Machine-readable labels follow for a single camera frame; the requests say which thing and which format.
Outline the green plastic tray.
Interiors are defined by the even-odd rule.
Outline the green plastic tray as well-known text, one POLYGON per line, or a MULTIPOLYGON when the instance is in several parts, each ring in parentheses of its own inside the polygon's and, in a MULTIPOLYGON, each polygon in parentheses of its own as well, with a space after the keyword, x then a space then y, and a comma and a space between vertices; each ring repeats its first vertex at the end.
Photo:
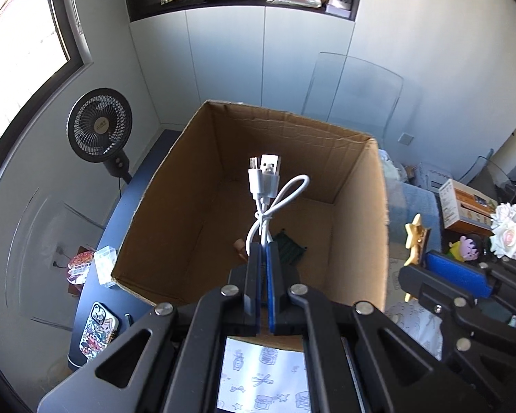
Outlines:
POLYGON ((295 242, 285 229, 277 233, 273 240, 278 245, 279 261, 284 265, 295 267, 308 250, 306 246, 295 242))

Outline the yellow star hair clip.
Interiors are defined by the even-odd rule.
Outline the yellow star hair clip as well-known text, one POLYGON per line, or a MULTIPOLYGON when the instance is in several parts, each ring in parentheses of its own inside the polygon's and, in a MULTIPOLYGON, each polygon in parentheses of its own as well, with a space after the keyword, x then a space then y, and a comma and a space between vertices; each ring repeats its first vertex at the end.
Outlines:
POLYGON ((405 260, 404 266, 418 266, 422 261, 425 246, 427 245, 430 229, 422 224, 422 215, 417 213, 411 223, 405 225, 406 241, 405 248, 409 251, 409 256, 405 260))

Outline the glass bottle pink cap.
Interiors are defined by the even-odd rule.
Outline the glass bottle pink cap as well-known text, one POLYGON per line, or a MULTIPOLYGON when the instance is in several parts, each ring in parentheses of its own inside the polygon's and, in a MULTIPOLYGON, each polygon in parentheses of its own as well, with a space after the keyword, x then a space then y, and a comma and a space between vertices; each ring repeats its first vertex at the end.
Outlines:
POLYGON ((247 254, 247 251, 246 251, 246 242, 244 242, 243 239, 237 239, 234 244, 233 244, 236 252, 237 252, 237 255, 238 257, 246 262, 248 260, 248 254, 247 254))

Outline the cartoon boy figurine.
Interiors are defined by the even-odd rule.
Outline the cartoon boy figurine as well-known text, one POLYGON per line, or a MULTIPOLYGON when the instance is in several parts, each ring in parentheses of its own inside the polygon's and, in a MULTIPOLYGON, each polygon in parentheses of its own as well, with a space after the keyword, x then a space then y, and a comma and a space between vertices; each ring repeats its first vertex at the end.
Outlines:
POLYGON ((463 235, 449 245, 448 256, 459 262, 477 261, 483 255, 483 240, 477 234, 463 235))

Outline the white rose bouquet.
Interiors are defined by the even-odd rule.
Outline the white rose bouquet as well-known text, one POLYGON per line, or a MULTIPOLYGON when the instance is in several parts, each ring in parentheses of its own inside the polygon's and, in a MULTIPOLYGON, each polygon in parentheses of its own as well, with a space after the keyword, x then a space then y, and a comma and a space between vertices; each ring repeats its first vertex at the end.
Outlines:
POLYGON ((490 251, 516 260, 516 204, 501 203, 491 217, 490 251))

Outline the white printed placemat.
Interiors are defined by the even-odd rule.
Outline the white printed placemat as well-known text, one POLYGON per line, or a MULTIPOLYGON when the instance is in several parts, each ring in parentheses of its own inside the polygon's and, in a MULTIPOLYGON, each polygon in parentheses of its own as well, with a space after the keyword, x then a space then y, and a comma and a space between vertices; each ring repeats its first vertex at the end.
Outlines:
POLYGON ((227 412, 310 412, 305 355, 228 338, 217 408, 227 412))

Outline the orange white carton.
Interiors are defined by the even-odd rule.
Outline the orange white carton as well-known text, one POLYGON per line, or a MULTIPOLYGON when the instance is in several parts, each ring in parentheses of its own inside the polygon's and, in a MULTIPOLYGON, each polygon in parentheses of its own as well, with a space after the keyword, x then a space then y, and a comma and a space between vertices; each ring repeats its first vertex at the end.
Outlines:
POLYGON ((489 236, 498 203, 482 192, 448 179, 438 190, 444 228, 468 235, 489 236))

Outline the phone with cartoon case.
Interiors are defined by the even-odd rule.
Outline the phone with cartoon case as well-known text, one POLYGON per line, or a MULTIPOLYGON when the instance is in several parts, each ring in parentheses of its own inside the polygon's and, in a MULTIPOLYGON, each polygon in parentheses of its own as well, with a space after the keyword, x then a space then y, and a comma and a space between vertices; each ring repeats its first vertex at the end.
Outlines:
POLYGON ((99 302, 92 305, 79 341, 79 351, 86 360, 93 360, 108 347, 119 324, 118 318, 104 305, 99 302))

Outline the clear acrylic chair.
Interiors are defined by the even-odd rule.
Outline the clear acrylic chair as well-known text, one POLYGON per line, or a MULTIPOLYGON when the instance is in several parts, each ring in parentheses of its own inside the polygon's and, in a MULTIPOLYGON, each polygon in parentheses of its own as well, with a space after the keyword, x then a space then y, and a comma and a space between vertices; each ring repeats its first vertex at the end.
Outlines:
POLYGON ((403 86, 404 79, 385 67, 322 52, 301 115, 367 133, 383 143, 403 86))

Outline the black wall fan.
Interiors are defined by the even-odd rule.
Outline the black wall fan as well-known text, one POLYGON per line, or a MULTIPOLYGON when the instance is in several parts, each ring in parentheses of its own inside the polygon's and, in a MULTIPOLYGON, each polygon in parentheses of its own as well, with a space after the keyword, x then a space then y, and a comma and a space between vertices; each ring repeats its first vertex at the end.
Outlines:
POLYGON ((67 120, 68 143, 82 160, 102 163, 109 174, 129 184, 129 158, 123 148, 132 132, 132 111, 123 94, 113 88, 85 93, 67 120))

